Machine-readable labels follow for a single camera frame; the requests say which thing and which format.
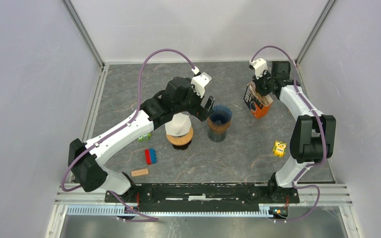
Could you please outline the grey glass carafe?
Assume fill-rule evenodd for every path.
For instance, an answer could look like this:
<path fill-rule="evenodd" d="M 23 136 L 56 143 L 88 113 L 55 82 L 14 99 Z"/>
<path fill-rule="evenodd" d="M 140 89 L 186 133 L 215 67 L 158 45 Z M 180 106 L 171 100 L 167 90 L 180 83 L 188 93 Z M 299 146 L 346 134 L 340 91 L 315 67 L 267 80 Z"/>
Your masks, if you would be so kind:
<path fill-rule="evenodd" d="M 213 141 L 213 142 L 222 142 L 225 140 L 227 136 L 227 132 L 223 132 L 223 133 L 215 133 L 214 131 L 209 131 L 208 132 L 208 138 Z"/>

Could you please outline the blue ribbed cone dripper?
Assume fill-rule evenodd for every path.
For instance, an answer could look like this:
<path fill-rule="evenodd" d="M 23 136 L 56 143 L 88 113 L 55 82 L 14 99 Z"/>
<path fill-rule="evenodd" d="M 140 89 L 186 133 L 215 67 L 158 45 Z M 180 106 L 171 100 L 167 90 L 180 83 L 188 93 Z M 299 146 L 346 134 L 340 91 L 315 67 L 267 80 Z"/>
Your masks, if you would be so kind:
<path fill-rule="evenodd" d="M 211 109 L 209 119 L 214 124 L 226 124 L 232 119 L 231 109 L 226 105 L 215 105 Z"/>

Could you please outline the dark wooden ring holder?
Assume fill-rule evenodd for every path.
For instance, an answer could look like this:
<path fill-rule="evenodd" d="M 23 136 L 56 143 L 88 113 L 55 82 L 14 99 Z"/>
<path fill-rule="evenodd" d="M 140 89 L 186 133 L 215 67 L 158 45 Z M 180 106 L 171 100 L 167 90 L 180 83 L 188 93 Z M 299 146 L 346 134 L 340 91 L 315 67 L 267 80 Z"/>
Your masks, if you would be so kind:
<path fill-rule="evenodd" d="M 229 120 L 226 123 L 222 123 L 221 121 L 219 123 L 215 123 L 210 118 L 208 118 L 207 123 L 212 132 L 215 134 L 223 134 L 230 127 L 231 121 Z"/>

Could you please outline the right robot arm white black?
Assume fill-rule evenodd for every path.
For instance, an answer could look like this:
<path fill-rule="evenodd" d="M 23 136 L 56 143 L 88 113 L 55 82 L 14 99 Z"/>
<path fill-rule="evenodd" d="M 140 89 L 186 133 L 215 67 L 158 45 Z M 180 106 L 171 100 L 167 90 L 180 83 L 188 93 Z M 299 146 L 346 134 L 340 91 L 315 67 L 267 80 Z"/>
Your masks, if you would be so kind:
<path fill-rule="evenodd" d="M 290 111 L 296 123 L 289 143 L 290 157 L 274 173 L 267 185 L 267 197 L 280 202 L 296 189 L 298 180 L 333 153 L 336 119 L 325 115 L 307 99 L 297 80 L 287 82 L 274 78 L 263 59 L 250 61 L 254 70 L 255 91 L 262 96 L 274 94 Z"/>

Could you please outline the light wooden ring holder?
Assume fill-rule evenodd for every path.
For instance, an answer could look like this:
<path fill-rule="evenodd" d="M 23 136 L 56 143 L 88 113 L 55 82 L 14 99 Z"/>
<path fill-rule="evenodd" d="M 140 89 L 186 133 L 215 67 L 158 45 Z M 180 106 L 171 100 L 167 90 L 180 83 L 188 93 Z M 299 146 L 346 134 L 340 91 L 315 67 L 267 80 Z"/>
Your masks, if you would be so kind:
<path fill-rule="evenodd" d="M 167 137 L 168 141 L 171 144 L 175 145 L 175 146 L 186 145 L 193 138 L 193 127 L 191 126 L 189 132 L 187 134 L 185 134 L 185 135 L 182 135 L 182 136 L 172 136 L 172 135 L 166 134 L 166 137 Z"/>

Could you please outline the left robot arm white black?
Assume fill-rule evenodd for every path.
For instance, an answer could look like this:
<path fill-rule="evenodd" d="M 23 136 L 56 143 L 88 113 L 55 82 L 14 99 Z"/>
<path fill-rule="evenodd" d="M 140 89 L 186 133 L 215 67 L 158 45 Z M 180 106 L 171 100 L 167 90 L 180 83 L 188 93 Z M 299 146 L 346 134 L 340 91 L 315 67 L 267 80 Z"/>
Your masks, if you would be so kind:
<path fill-rule="evenodd" d="M 124 202 L 132 201 L 136 189 L 124 174 L 111 171 L 105 163 L 118 151 L 147 133 L 165 126 L 166 134 L 174 138 L 191 136 L 189 116 L 205 121 L 214 98 L 201 105 L 211 77 L 202 73 L 190 78 L 175 77 L 165 90 L 144 101 L 140 110 L 103 134 L 86 142 L 73 140 L 69 145 L 68 168 L 85 192 L 98 188 L 113 191 Z"/>

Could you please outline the white paper coffee filter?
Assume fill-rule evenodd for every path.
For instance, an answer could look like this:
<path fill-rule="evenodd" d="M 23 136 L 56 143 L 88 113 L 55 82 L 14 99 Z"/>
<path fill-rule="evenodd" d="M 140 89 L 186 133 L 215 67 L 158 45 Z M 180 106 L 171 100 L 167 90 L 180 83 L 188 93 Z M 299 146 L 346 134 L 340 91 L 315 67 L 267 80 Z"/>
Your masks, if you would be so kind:
<path fill-rule="evenodd" d="M 165 124 L 166 134 L 173 137 L 185 136 L 191 128 L 191 120 L 183 113 L 175 114 L 170 122 Z"/>

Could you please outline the orange filter box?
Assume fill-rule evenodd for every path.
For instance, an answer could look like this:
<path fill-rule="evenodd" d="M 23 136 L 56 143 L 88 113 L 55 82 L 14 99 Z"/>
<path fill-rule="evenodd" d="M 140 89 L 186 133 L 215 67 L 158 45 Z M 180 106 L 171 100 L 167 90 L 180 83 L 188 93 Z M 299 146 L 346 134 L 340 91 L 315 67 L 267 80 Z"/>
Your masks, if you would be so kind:
<path fill-rule="evenodd" d="M 255 83 L 253 82 L 247 84 L 243 100 L 256 119 L 266 116 L 273 103 L 271 96 L 261 96 L 255 91 Z"/>

